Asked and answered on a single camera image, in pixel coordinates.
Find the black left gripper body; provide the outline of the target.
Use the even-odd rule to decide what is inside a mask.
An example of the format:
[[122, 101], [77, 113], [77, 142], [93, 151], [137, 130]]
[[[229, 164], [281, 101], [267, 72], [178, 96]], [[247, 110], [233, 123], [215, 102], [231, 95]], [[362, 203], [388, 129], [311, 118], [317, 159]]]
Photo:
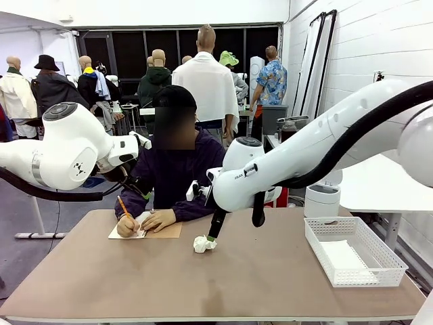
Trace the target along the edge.
[[131, 175], [131, 167], [128, 165], [120, 165], [103, 173], [103, 176], [113, 183], [119, 183], [122, 186], [135, 185], [135, 178]]

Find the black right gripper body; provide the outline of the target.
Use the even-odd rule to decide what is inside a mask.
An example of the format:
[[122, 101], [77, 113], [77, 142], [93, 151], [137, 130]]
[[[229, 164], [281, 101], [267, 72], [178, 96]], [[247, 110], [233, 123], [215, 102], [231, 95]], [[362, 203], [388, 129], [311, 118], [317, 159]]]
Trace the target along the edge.
[[227, 211], [217, 208], [212, 216], [209, 233], [218, 234], [223, 226]]

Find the person's left hand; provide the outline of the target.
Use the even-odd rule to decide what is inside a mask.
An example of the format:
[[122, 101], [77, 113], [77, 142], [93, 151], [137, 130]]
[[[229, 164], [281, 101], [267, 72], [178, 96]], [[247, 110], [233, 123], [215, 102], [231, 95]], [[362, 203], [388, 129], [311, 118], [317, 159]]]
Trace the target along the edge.
[[140, 230], [159, 232], [175, 222], [176, 216], [172, 209], [152, 210], [149, 216], [141, 223]]

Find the person's right hand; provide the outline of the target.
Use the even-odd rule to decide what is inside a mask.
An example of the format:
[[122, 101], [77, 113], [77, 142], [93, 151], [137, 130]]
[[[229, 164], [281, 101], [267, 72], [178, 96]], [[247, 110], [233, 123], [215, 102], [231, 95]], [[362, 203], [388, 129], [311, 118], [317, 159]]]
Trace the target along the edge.
[[123, 214], [118, 220], [116, 231], [119, 236], [128, 238], [137, 233], [141, 225], [128, 214]]

